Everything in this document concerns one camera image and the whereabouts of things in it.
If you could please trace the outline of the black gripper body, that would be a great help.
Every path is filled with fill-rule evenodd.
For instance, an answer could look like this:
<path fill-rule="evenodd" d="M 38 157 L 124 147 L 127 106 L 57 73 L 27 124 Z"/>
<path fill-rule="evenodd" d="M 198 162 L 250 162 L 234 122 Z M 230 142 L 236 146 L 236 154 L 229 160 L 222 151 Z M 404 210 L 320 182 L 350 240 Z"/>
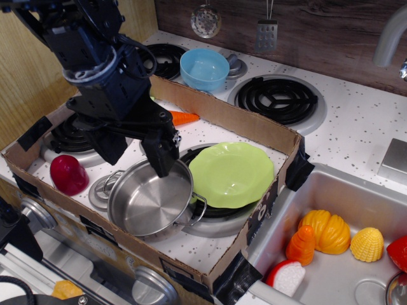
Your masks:
<path fill-rule="evenodd" d="M 92 68 L 64 70 L 65 79 L 80 92 L 67 108 L 77 114 L 74 126 L 83 132 L 113 132 L 143 139 L 156 132 L 173 140 L 171 115 L 150 97 L 150 76 L 139 56 L 149 50 L 141 43 L 118 36 L 105 62 Z"/>

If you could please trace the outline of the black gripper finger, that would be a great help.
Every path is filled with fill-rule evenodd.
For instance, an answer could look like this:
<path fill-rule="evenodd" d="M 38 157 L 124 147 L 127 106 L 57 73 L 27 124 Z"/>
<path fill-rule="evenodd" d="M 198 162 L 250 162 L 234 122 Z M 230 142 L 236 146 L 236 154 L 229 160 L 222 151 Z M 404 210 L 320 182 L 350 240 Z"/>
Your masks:
<path fill-rule="evenodd" d="M 98 155 L 110 165 L 117 164 L 127 149 L 126 138 L 114 133 L 101 130 L 85 131 L 85 139 Z"/>
<path fill-rule="evenodd" d="M 148 128 L 141 140 L 144 153 L 159 178 L 169 175 L 179 159 L 181 136 L 170 120 L 158 127 Z"/>

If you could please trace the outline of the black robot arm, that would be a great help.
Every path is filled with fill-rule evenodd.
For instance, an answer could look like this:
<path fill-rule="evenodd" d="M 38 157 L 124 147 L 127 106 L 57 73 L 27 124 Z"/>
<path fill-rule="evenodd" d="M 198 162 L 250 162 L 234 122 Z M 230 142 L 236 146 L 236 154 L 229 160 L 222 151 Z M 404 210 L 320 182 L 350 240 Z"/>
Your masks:
<path fill-rule="evenodd" d="M 140 54 L 148 49 L 120 32 L 125 18 L 117 1 L 2 1 L 55 54 L 66 81 L 79 95 L 66 106 L 74 127 L 108 163 L 141 141 L 159 177 L 179 158 L 180 136 L 171 114 L 152 101 L 150 78 Z"/>

